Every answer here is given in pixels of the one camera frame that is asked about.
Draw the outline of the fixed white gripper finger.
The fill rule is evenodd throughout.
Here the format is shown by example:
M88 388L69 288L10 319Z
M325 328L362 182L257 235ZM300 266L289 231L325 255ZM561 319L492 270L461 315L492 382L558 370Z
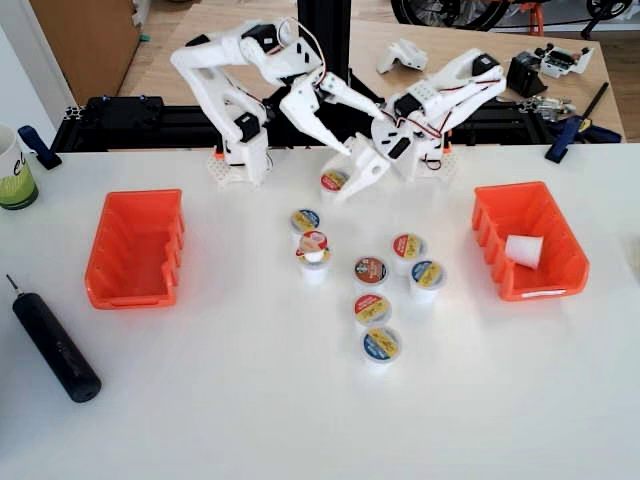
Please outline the fixed white gripper finger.
M352 173L334 197L335 203L344 203L356 193L372 186L389 170L390 162L374 148L369 139L354 139L351 156L354 162Z
M280 102L280 111L298 131L333 148L340 154L350 154L351 150L340 142L316 116L319 107L312 79L300 80L294 84L291 91Z

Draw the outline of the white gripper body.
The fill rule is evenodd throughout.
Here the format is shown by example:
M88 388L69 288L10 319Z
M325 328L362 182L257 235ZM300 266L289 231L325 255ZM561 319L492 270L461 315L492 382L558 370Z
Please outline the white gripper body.
M269 83L287 83L322 66L320 56L302 37L277 49L276 31L264 30L259 34L259 44L264 53L259 71Z
M418 135L412 127L385 117L374 119L371 123L371 136L376 150L392 163L415 162L418 159Z

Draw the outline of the moving white gripper finger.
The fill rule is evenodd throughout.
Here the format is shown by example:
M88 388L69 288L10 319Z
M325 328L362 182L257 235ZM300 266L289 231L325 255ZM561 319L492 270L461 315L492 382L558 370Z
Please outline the moving white gripper finger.
M335 170L343 173L352 173L354 169L354 162L351 153L353 151L354 144L354 139L347 139L344 142L344 146L349 151L349 154L345 155L340 152L334 153L322 167L322 172L325 173L329 170Z
M385 119L384 113L376 103L352 89L344 80L333 73L327 73L320 81L320 91L329 103L346 105L365 112L377 120Z

